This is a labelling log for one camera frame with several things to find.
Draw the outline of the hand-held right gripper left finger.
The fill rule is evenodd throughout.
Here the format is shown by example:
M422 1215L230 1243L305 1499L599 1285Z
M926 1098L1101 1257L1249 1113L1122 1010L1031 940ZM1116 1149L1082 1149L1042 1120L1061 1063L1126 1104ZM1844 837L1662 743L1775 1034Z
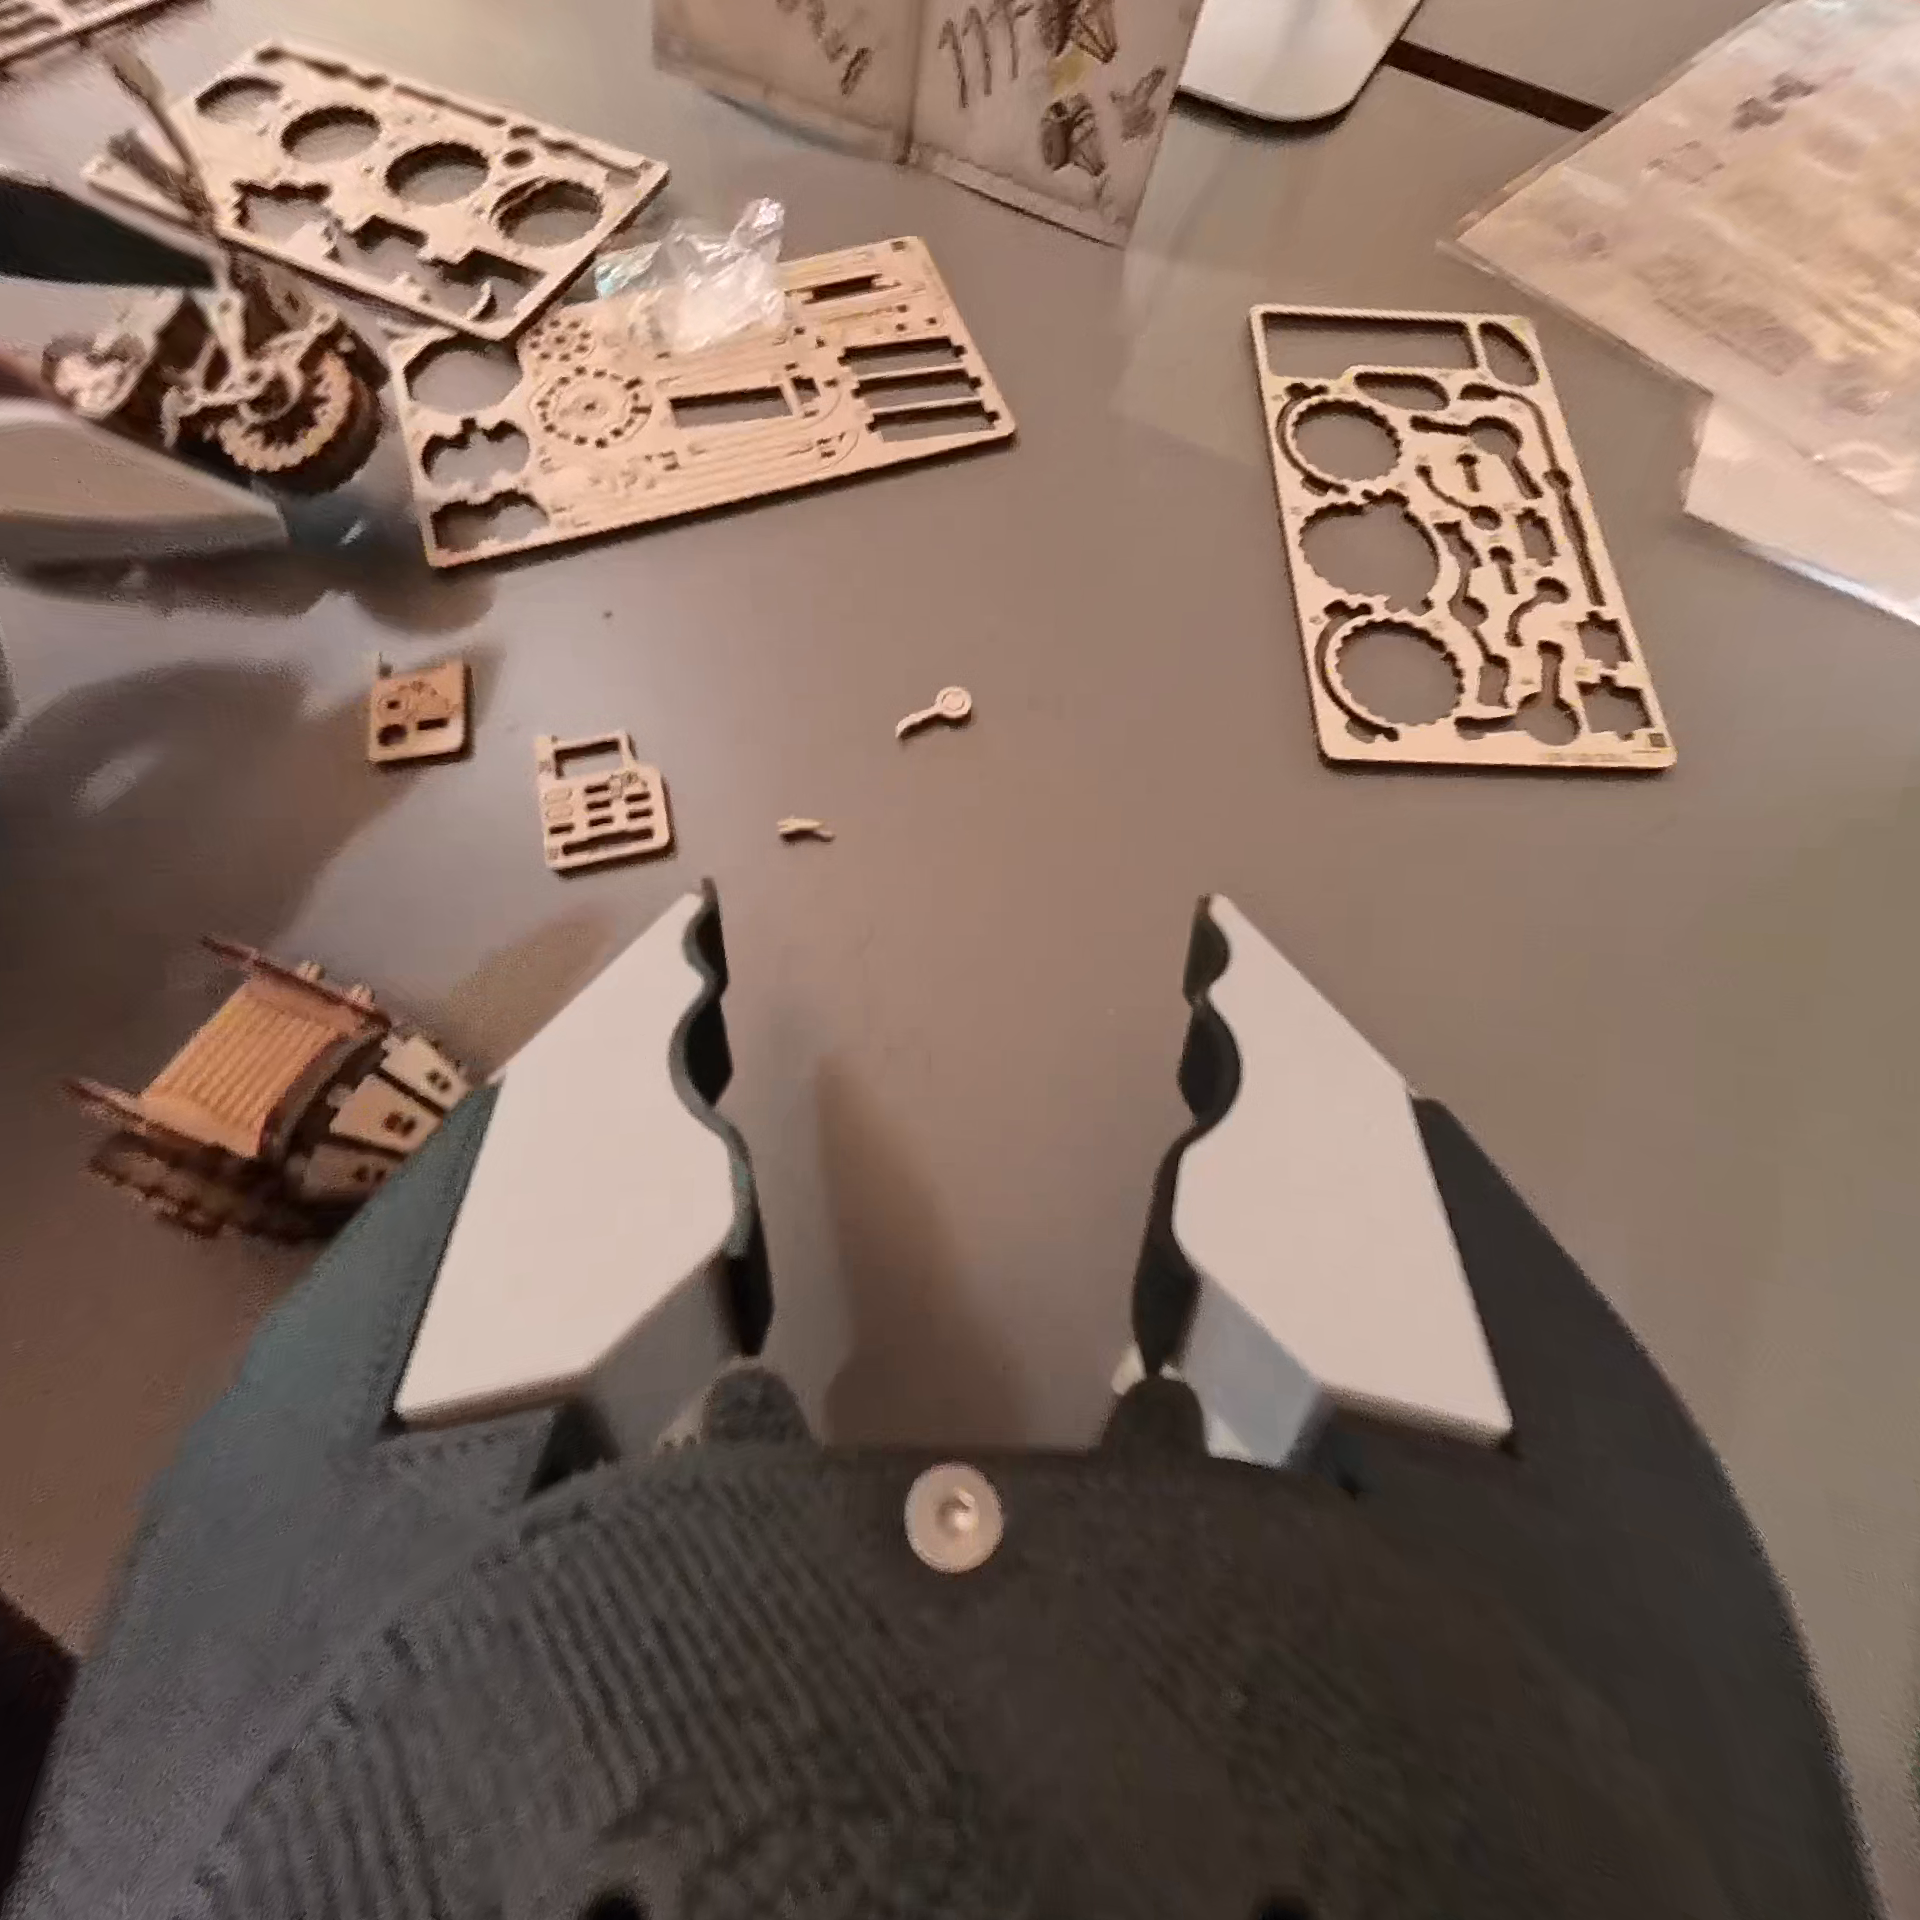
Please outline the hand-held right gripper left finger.
M762 1353L775 1306L753 1155L723 1113L727 986L706 880L490 1081L402 1426L572 1409L607 1452L650 1455Z

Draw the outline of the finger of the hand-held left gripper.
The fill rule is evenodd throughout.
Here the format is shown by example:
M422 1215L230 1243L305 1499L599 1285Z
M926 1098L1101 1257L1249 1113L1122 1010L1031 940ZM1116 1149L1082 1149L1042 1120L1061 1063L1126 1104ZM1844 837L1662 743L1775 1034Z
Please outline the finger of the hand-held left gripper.
M3 564L205 560L287 546L266 498L68 410L3 354Z
M135 291L209 291L219 275L188 251L59 186L3 177L3 280Z

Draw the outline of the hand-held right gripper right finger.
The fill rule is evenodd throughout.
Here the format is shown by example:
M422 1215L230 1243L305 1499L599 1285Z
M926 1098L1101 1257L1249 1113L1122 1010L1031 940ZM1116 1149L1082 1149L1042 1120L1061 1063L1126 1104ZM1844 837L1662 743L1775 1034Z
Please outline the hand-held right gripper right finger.
M1202 897L1148 1202L1126 1381L1201 1444L1300 1460L1337 1417L1500 1450L1513 1413L1401 1073L1235 901Z

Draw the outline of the wooden gear model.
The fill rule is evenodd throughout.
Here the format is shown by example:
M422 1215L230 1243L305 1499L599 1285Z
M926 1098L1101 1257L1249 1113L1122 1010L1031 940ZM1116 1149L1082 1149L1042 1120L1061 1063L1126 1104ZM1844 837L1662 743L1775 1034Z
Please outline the wooden gear model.
M146 136L107 151L153 187L194 237L201 284L148 292L119 323L38 354L38 375L73 415L178 459L291 496L355 479L382 433L375 353L347 319L219 236L199 159L148 65L110 51Z

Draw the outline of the wooden sheet with round holes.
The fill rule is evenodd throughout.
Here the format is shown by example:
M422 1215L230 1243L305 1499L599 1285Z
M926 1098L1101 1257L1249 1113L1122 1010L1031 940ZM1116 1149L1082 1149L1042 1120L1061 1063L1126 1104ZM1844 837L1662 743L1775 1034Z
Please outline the wooden sheet with round holes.
M507 343L668 180L663 161L285 40L170 103L221 240Z

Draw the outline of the wooden sheet with rectangular slots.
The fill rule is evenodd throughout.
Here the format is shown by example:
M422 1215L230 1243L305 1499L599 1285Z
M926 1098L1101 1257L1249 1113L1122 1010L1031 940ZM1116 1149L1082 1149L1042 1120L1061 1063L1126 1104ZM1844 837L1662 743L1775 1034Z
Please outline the wooden sheet with rectangular slots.
M391 412L422 555L514 560L1007 443L1017 421L927 243L782 266L777 327L699 349L633 299L555 304L511 343L397 337Z

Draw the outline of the grey desk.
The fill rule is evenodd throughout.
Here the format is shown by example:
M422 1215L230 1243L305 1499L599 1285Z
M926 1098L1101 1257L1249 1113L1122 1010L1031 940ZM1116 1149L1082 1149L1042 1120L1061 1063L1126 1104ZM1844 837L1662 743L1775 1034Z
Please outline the grey desk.
M146 1080L201 936L506 1058L691 880L791 1367L835 1436L1094 1420L1225 891L1474 1135L1717 1448L1915 1915L1915 629L1682 515L1694 403L1453 228L1562 144L1382 74L1331 130L1169 125L1132 248L655 74L643 4L199 4L172 89L297 40L916 233L1017 437L525 564L422 562L395 447L297 551L4 579L4 1593L81 1647L148 1480L297 1274L87 1172L70 1074ZM1260 301L1535 313L1675 725L1651 779L1369 775L1311 743ZM469 745L371 767L372 660L469 665ZM895 722L962 687L962 727ZM538 737L625 729L668 855L543 867ZM785 844L806 816L833 844Z

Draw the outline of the wooden box-shaped model part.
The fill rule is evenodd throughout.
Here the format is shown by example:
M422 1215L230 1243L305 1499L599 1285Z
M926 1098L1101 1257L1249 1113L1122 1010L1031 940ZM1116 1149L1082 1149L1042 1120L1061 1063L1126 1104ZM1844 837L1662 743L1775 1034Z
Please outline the wooden box-shaped model part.
M87 1172L204 1240L322 1241L442 1130L474 1081L371 986L244 944L204 946L237 983L143 1090L65 1084L105 1130Z

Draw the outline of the small square wooden piece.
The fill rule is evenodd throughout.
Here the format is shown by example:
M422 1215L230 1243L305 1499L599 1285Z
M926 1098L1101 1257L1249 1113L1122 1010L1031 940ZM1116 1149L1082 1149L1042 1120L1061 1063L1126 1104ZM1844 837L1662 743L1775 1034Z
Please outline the small square wooden piece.
M412 668L378 657L367 691L367 763L393 769L465 757L469 687L469 665L457 657Z

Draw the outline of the small slotted wooden piece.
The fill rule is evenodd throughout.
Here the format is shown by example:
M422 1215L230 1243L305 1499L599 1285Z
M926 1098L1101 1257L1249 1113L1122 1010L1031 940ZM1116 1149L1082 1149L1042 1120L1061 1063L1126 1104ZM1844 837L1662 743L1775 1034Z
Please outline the small slotted wooden piece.
M534 793L543 867L588 874L668 855L675 826L665 779L641 762L625 729L596 737L538 737Z

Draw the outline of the clear crumpled plastic bag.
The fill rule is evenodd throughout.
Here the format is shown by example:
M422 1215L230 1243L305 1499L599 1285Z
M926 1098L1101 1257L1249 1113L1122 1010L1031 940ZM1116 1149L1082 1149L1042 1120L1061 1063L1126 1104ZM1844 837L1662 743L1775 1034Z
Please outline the clear crumpled plastic bag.
M785 203L750 200L727 228L682 219L599 257L591 292L614 307L627 337L650 353L764 340L789 321L782 248Z

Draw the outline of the wooden sheet with toothed holes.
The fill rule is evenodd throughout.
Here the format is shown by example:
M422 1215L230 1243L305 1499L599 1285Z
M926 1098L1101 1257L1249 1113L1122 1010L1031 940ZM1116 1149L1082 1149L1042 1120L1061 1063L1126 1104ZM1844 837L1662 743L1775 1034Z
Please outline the wooden sheet with toothed holes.
M1255 304L1249 329L1321 759L1669 772L1674 731L1532 325Z

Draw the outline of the standing folded instruction booklet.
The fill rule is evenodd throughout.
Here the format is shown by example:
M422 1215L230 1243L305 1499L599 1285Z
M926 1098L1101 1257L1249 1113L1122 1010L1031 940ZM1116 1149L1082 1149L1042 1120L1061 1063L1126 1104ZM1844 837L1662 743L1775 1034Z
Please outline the standing folded instruction booklet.
M1125 244L1197 3L655 3L663 72Z

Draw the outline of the clear sleeve with papers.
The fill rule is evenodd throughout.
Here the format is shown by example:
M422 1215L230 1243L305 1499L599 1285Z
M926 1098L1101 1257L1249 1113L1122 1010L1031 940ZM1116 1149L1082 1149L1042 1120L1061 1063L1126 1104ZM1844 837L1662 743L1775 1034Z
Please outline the clear sleeve with papers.
M1455 244L1915 515L1915 3L1764 8Z

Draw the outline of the white monitor stand base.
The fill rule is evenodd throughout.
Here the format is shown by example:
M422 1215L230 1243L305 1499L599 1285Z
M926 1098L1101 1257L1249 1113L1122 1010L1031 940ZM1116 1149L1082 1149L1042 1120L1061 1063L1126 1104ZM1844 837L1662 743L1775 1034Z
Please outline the white monitor stand base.
M1268 125L1353 106L1421 3L1204 3L1179 95Z

